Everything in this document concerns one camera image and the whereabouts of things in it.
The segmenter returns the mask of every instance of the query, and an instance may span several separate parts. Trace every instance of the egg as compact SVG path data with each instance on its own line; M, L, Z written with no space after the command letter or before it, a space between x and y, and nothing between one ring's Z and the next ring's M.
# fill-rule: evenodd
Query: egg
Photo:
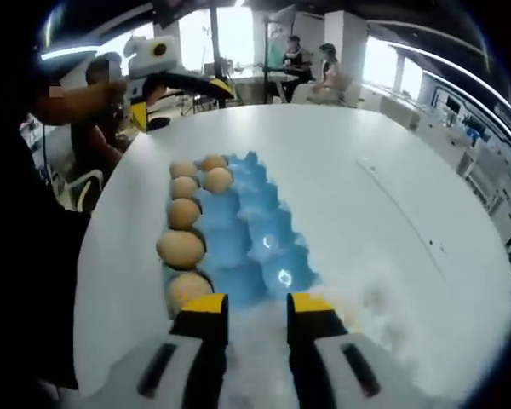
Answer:
M170 281L169 305L176 315L191 300L213 292L212 285L207 279L193 271L188 271Z
M225 168L227 166L227 161L220 155L209 155L207 156L203 163L200 165L200 168L205 172L213 170L214 168Z
M180 176L195 177L197 166L192 162L177 162L170 166L170 176L173 179Z
M204 188L211 193L223 193L233 183L233 175L224 168L214 168L204 177Z
M203 258L204 244L191 232L171 231L157 242L157 253L172 268L191 269Z
M170 197L172 199L191 198L197 191L198 184L187 176L180 176L170 183Z
M201 210L195 202L179 198L173 200L169 207L169 226L177 230L186 230L197 221L199 216L201 216Z

